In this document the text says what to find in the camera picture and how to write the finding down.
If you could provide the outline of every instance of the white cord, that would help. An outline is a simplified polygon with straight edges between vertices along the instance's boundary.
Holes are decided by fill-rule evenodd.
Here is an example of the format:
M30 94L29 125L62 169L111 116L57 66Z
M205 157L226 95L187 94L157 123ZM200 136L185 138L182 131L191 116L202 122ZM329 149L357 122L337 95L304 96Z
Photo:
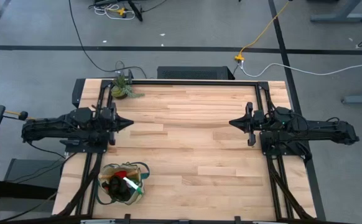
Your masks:
M311 74L311 75L332 75L332 74L335 74L335 73L338 73L338 72L342 72L342 71L345 71L345 70L349 70L349 69L352 69L352 68L362 67L362 65L355 65L355 66L346 67L346 68L343 68L343 69L340 69L340 70L337 70L337 71L334 71L334 72L314 73L314 72L307 72L307 71L304 71L304 70L301 70L301 69L298 69L298 68L293 68L293 67L290 67L290 66L282 65L282 64L279 64L279 63L272 63L272 64L269 64L266 68L264 68L264 70L263 70L260 74L258 74L258 75L250 75L250 74L247 74L247 73L244 71L243 63L244 63L244 61L242 60L241 65L240 65L240 68L242 69L242 71L243 71L243 73L244 73L245 75L250 76L250 77L259 77L259 76L261 76L269 67L271 67L271 66L273 66L273 65L278 65L278 66L286 67L286 68L289 68L289 69L292 69L292 70L295 70L295 71L299 71L299 72L303 72L303 73L307 73L307 74Z
M134 19L136 17L135 13L133 11L126 11L125 13L132 13L133 17L132 18L118 18L118 17L111 17L108 14L108 9L113 9L113 10L118 10L120 9L119 5L117 4L111 4L108 7L96 7L94 6L94 13L99 15L99 16L103 16L106 15L108 18L110 19L119 19L119 20L131 20Z

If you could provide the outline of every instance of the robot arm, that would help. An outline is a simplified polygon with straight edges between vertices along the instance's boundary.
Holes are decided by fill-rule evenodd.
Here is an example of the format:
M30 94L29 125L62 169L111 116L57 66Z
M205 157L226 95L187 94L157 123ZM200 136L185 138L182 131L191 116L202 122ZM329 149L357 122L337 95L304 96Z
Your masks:
M89 151L106 148L108 143L114 145L114 132L133 123L120 117L114 104L95 112L89 108L78 108L58 118L28 120L22 127L22 138L24 142L43 138L67 138L60 142L73 148L83 148L81 151Z
M345 121L307 121L292 110L272 105L268 114L257 110L252 114L253 104L246 105L246 114L242 118L230 121L230 125L249 133L248 145L256 143L253 131L261 131L261 135L272 139L272 142L291 142L309 140L331 140L335 143L350 145L359 141L354 127Z

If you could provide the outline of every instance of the gray floor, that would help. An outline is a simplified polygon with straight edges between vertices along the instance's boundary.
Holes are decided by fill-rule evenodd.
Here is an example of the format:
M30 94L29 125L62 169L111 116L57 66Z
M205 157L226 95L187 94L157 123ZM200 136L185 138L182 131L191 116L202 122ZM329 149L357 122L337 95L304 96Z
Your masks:
M73 0L73 10L85 45L97 46L194 46L240 47L253 41L271 13L267 1L206 0L176 1L147 12L144 22L112 21L87 10L90 0ZM160 2L143 3L144 8ZM313 24L312 13L326 13L344 4L292 1L280 23L288 49L354 50L362 40L362 24ZM285 0L276 0L277 10ZM362 12L362 3L356 8ZM67 1L12 0L0 20L0 45L78 46ZM275 48L273 26L254 47ZM105 69L122 60L142 67L151 78L158 66L219 66L234 69L233 52L89 52ZM280 54L244 54L245 69L260 72L272 62L282 63ZM362 56L289 55L290 64L313 72L328 72L362 63ZM142 77L137 70L135 76ZM353 146L330 142L310 143L327 220L362 223L362 105L340 103L345 95L362 94L362 68L337 75L317 77L293 72L305 117L327 119L338 116L355 126L361 141ZM59 116L73 109L70 103L76 78L110 77L97 70L81 51L0 50L0 104L8 110L26 110L31 116ZM285 80L283 68L272 67L259 78L240 70L238 80ZM0 126L0 180L12 158L55 159L22 143L22 123L3 120ZM58 152L64 147L56 140L37 142Z

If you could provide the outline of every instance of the small succulent plant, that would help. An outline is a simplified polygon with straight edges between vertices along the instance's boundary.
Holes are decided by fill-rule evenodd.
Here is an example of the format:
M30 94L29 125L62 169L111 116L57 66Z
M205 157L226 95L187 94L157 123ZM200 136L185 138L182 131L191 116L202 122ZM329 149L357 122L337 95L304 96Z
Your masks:
M113 80L111 94L117 99L124 99L127 96L137 98L145 95L143 93L133 93L131 85L127 84L126 77L123 74Z

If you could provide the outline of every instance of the wooden table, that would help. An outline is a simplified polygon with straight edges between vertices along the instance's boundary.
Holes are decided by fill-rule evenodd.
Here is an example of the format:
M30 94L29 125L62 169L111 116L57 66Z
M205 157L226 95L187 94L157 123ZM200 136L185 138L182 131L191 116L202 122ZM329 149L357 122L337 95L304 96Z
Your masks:
M135 123L115 135L116 145L108 147L102 160L102 166L147 163L151 176L145 182L146 193L130 206L95 202L93 217L123 218L129 213L137 219L234 220L240 216L242 220L275 220L259 138L254 147L249 147L248 135L228 124L244 115L248 101L253 102L255 110L258 108L255 88L229 86L233 81L221 81L222 85L154 82L163 81L133 85L135 92L146 94L142 98L115 100L119 115ZM80 107L96 104L100 84L100 79L85 81ZM273 103L290 108L285 83L268 84ZM263 92L262 102L266 102ZM78 190L85 159L86 154L79 153L65 164L53 214L61 211ZM297 156L283 159L290 191L306 212L315 216L303 160ZM285 217L279 188L278 193ZM89 194L87 190L83 213ZM109 201L101 190L99 195Z

